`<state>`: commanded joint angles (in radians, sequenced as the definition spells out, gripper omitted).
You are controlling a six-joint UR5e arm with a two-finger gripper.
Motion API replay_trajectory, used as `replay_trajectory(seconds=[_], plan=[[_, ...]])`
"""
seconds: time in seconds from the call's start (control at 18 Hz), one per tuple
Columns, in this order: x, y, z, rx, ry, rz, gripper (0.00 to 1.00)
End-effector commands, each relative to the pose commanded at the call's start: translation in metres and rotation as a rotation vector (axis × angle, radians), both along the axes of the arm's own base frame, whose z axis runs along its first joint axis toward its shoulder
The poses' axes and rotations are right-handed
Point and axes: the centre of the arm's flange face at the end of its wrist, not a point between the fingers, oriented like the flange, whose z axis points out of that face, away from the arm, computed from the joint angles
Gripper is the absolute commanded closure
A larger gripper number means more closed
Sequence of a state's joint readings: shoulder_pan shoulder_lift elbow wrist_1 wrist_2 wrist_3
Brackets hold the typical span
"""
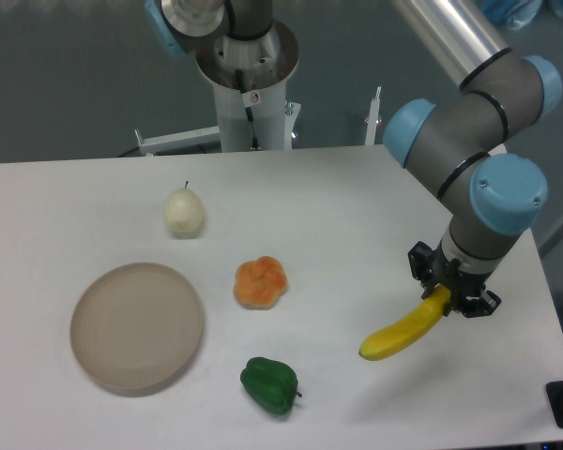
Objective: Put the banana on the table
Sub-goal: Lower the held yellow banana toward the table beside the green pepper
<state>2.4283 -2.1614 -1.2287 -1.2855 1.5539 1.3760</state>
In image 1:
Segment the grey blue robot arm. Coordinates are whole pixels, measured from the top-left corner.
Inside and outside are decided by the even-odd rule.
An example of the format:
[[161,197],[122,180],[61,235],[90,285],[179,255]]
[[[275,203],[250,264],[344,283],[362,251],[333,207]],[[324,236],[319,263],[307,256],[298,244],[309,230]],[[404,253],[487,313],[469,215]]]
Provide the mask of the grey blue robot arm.
[[[449,309],[488,316],[500,299],[487,279],[547,196],[536,164],[495,149],[555,108],[562,81],[551,62],[515,55],[470,1],[396,8],[462,95],[448,109],[412,100],[385,127],[387,150],[452,215],[437,247],[409,251],[411,273],[426,292],[445,287]],[[167,52],[195,54],[214,89],[223,150],[290,147],[285,83],[299,50],[270,2],[148,1],[145,13]]]

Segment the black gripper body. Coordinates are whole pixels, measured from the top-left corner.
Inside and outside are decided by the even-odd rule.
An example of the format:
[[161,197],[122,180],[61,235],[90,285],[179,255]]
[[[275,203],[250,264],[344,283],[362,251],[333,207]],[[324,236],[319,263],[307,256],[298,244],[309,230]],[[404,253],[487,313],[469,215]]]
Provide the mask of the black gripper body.
[[426,293],[443,286],[449,291],[452,305],[481,304],[482,294],[488,278],[487,272],[475,273],[466,268],[464,261],[449,259],[442,250],[434,250],[426,259]]

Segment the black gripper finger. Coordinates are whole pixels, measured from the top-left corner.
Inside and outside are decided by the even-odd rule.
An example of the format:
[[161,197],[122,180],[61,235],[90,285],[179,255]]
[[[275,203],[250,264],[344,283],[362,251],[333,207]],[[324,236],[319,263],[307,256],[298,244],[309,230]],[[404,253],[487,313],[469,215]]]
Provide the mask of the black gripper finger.
[[419,282],[423,290],[422,298],[427,298],[434,289],[433,258],[434,251],[421,241],[407,253],[412,278]]
[[501,303],[502,300],[497,294],[482,290],[478,296],[460,298],[456,310],[468,319],[487,317],[491,316]]

